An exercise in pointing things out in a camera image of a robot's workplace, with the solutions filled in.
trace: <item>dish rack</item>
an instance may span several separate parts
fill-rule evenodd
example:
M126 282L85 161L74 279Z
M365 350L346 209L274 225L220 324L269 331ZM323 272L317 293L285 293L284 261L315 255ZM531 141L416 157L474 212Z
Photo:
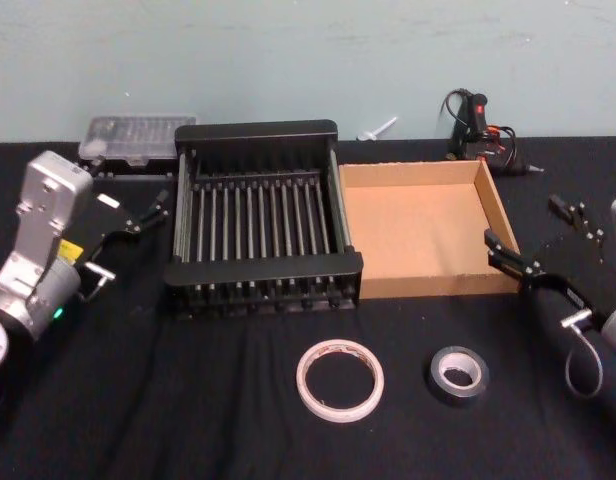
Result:
M351 308L363 260L351 244L330 120L187 125L172 261L179 312Z

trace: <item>tape roll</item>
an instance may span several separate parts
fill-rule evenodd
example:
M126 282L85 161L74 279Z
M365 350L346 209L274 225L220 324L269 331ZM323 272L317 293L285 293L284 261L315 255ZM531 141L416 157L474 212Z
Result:
M468 385L459 385L447 376L451 371L470 377ZM446 347L439 350L430 363L428 384L432 393L441 401L464 406L476 401L488 387L490 374L483 359L464 347Z
M330 353L353 355L364 362L370 369L375 385L370 396L359 405L351 408L332 408L317 401L312 393L310 393L310 390L308 390L306 374L310 366L318 358ZM350 340L326 340L309 348L303 354L301 360L299 360L299 365L297 365L297 390L299 390L299 396L304 405L318 417L335 423L356 422L369 415L379 403L384 391L384 372L377 357L363 345L351 342Z

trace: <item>cardboard box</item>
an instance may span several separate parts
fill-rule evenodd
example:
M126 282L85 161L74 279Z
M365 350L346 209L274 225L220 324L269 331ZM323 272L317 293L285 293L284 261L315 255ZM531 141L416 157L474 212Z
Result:
M488 266L489 226L519 251L484 162L342 165L352 244L364 257L361 298L516 292Z

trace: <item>black tablecloth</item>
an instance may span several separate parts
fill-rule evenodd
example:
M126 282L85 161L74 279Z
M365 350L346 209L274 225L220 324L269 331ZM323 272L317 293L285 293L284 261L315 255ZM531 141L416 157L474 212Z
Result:
M438 159L444 146L342 142L339 160ZM76 158L75 144L0 145L0 265L24 166L48 148ZM496 181L522 251L567 228L547 211L551 193L583 200L612 237L616 138L521 139L519 148L546 168ZM163 185L104 180L96 189L140 212ZM558 320L573 309L557 295L173 321L160 302L169 230L114 250L114 286L91 304L69 303L38 344L26 389L0 425L0 480L616 478L616 357L592 334L604 359L602 395L582 402L568 393L570 339ZM329 338L359 341L383 365L381 402L354 424L320 420L296 391L299 358ZM490 368L485 397L469 408L448 407L426 387L427 363L448 345L475 350ZM334 363L315 368L315 390L335 402L347 390L361 399L366 372Z

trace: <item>wall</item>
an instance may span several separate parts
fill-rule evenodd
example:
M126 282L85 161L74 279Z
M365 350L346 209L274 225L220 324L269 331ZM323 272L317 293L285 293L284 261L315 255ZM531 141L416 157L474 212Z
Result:
M0 141L106 113L445 136L455 87L519 135L615 135L616 0L0 2Z

